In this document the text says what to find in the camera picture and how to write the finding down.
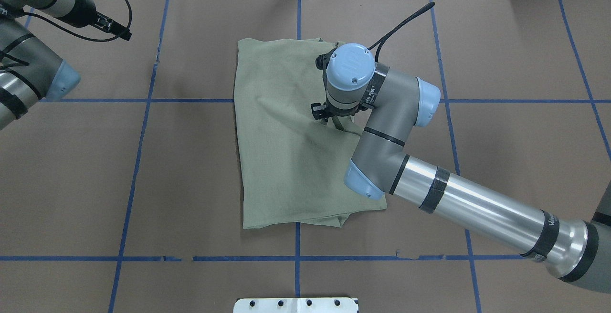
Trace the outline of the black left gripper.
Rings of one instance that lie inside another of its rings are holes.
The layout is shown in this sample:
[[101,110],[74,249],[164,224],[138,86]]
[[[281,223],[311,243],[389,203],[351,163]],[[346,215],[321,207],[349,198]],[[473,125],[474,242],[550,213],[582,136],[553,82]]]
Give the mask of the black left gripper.
[[132,37],[129,27],[98,12],[93,0],[75,0],[74,6],[67,14],[67,24],[77,28],[94,26],[98,30],[108,30],[109,34],[125,41],[130,41]]

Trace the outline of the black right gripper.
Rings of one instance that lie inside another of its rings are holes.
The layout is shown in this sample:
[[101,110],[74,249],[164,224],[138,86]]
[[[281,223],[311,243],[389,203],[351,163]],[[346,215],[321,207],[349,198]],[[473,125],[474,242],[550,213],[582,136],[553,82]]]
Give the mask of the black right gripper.
[[318,104],[318,118],[354,116],[359,111],[361,111],[361,106],[359,104],[349,109],[338,108],[328,101],[324,104]]

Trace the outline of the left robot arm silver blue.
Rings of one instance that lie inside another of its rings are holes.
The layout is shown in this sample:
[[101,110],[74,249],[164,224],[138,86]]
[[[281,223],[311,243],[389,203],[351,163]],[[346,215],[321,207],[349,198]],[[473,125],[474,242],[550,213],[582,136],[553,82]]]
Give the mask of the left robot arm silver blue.
[[93,0],[0,0],[0,127],[21,119],[40,100],[59,101],[80,82],[80,74],[18,21],[25,7],[37,18],[57,26],[92,26],[110,34],[112,41],[131,39],[124,26],[100,13]]

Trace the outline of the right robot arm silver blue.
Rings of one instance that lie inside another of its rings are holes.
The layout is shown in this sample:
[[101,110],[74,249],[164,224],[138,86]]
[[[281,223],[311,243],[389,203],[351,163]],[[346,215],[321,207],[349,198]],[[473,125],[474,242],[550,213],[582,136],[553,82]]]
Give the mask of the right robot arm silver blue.
[[311,104],[315,120],[339,128],[341,117],[369,111],[343,178],[349,189],[376,200],[393,194],[543,264],[557,280],[610,292],[609,192],[589,221],[566,220],[462,177],[458,162],[452,170],[432,165],[404,148],[412,129],[434,118],[441,88],[380,63],[358,43],[334,46],[315,66],[326,95]]

